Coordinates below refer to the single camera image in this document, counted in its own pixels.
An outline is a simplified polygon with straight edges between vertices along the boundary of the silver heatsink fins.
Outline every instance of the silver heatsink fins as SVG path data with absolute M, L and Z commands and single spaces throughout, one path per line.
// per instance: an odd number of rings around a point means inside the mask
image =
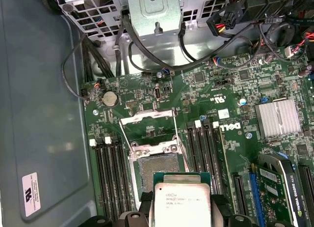
M 301 132 L 293 99 L 255 106 L 262 139 Z

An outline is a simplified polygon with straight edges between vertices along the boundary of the white label sticker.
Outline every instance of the white label sticker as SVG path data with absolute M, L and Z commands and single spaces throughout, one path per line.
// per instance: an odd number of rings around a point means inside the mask
M 22 178 L 25 215 L 30 216 L 40 209 L 40 198 L 37 173 L 25 175 Z
M 268 171 L 265 171 L 265 170 L 260 169 L 260 174 L 261 174 L 262 176 L 264 176 L 264 177 L 266 177 L 266 178 L 272 180 L 272 181 L 277 182 L 277 176 L 274 175 L 274 174 L 272 174 L 272 173 L 270 173 L 270 172 L 268 172 Z
M 271 192 L 272 194 L 278 196 L 278 192 L 277 190 L 273 189 L 272 187 L 269 187 L 268 185 L 266 185 L 266 188 L 269 192 Z
M 229 111 L 228 109 L 223 109 L 223 110 L 219 110 L 218 111 L 218 116 L 219 116 L 219 119 L 226 119 L 226 118 L 229 118 Z

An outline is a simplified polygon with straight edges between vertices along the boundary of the blue pcie slot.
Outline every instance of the blue pcie slot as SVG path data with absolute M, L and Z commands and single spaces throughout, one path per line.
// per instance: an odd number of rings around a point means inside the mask
M 250 181 L 251 181 L 253 199 L 254 199 L 255 208 L 256 208 L 257 219 L 258 219 L 260 227 L 265 227 L 265 220 L 264 220 L 264 214 L 262 211 L 259 188 L 257 186 L 256 175 L 254 173 L 250 173 Z

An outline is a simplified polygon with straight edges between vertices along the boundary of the ram slot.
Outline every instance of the ram slot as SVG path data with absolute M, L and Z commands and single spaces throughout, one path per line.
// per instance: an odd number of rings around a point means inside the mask
M 213 191 L 215 194 L 225 195 L 222 178 L 222 169 L 219 164 L 218 152 L 213 139 L 212 125 L 208 120 L 203 122 L 203 133 L 205 134 L 205 144 L 209 153 L 209 171 L 212 175 Z
M 200 172 L 200 169 L 197 165 L 197 160 L 196 160 L 196 153 L 195 153 L 195 141 L 194 141 L 194 136 L 193 136 L 193 127 L 189 126 L 188 124 L 186 125 L 187 127 L 187 138 L 188 142 L 190 144 L 190 151 L 191 151 L 191 156 L 192 156 L 192 164 L 193 164 L 193 170 L 195 172 Z
M 247 216 L 249 214 L 249 211 L 247 208 L 242 176 L 238 174 L 233 174 L 233 180 L 235 184 L 236 200 L 239 209 L 238 214 Z
M 256 175 L 254 173 L 250 173 L 250 181 L 251 181 L 251 189 L 256 209 L 256 216 L 259 222 L 260 227 L 265 227 L 264 213 L 262 211 L 262 203 L 260 199 L 260 192 L 256 182 Z
M 122 188 L 123 203 L 125 207 L 124 212 L 131 211 L 132 205 L 131 205 L 131 198 L 130 198 L 127 167 L 125 163 L 125 155 L 123 152 L 123 148 L 120 144 L 115 146 L 115 154 L 117 157 L 117 164 L 119 168 L 119 182 Z
M 112 184 L 109 179 L 110 176 L 107 174 L 108 167 L 105 163 L 103 153 L 103 148 L 96 149 L 97 167 L 101 183 L 102 196 L 104 198 L 103 206 L 105 208 L 105 215 L 112 219 L 112 205 L 114 203 L 114 195 Z
M 108 148 L 108 152 L 110 155 L 110 165 L 111 165 L 111 170 L 112 170 L 112 178 L 114 179 L 114 186 L 116 190 L 116 208 L 117 208 L 117 213 L 119 217 L 123 212 L 125 212 L 124 205 L 123 205 L 123 195 L 122 195 L 122 184 L 120 182 L 120 174 L 119 174 L 119 165 L 118 165 L 118 159 L 117 159 L 117 154 L 115 153 L 114 146 L 110 146 Z
M 105 170 L 106 170 L 106 177 L 107 177 L 107 180 L 109 181 L 109 184 L 108 186 L 110 187 L 110 199 L 111 199 L 111 205 L 112 205 L 112 208 L 111 208 L 111 211 L 112 211 L 112 217 L 111 219 L 113 221 L 116 221 L 118 218 L 119 218 L 119 210 L 117 208 L 117 190 L 116 190 L 116 187 L 115 187 L 115 178 L 114 178 L 114 174 L 112 172 L 112 162 L 110 160 L 110 157 L 109 157 L 109 151 L 108 151 L 108 148 L 105 147 L 103 150 L 103 158 L 104 158 L 104 161 L 105 161 Z
M 314 226 L 314 184 L 310 167 L 306 165 L 299 165 L 298 169 L 310 222 L 311 225 Z
M 203 133 L 202 133 L 202 129 L 201 128 L 196 128 L 195 129 L 195 135 L 196 135 L 196 141 L 197 141 L 197 145 L 199 147 L 199 153 L 200 153 L 200 165 L 201 165 L 201 170 L 200 172 L 206 172 L 208 171 L 206 168 L 206 149 L 204 147 L 204 145 L 202 144 L 202 141 L 204 141 L 204 139 L 202 139 L 203 137 Z

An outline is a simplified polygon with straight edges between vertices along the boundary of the pcie slot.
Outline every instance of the pcie slot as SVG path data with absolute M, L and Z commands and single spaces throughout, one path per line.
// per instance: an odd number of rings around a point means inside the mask
M 256 209 L 256 216 L 259 222 L 260 227 L 265 227 L 264 214 L 262 211 L 262 203 L 260 200 L 259 189 L 256 183 L 256 175 L 254 173 L 250 173 L 250 181 L 251 181 L 251 189 Z
M 242 176 L 238 174 L 233 174 L 233 180 L 235 184 L 235 193 L 239 214 L 247 216 L 249 214 L 249 211 L 247 208 Z
M 123 148 L 121 145 L 115 146 L 115 154 L 117 156 L 117 164 L 119 167 L 119 180 L 120 184 L 122 185 L 122 193 L 124 197 L 124 203 L 125 203 L 125 211 L 131 211 L 131 198 L 130 198 L 130 191 L 129 191 L 129 185 L 128 185 L 128 175 L 127 175 L 127 167 L 125 163 L 125 156 L 123 153 Z
M 314 226 L 314 184 L 310 167 L 299 165 L 298 168 L 310 222 Z
M 195 172 L 200 172 L 200 169 L 199 169 L 199 167 L 197 165 L 197 161 L 196 161 L 195 144 L 194 144 L 194 137 L 193 137 L 193 128 L 191 128 L 191 127 L 187 128 L 187 137 L 188 137 L 188 142 L 190 144 L 190 149 L 191 149 L 193 169 L 194 169 Z
M 213 140 L 212 127 L 209 121 L 203 122 L 203 132 L 205 134 L 205 144 L 208 147 L 209 153 L 209 171 L 212 175 L 213 189 L 216 194 L 224 195 L 223 179 L 221 168 L 219 165 L 218 153 L 215 142 Z

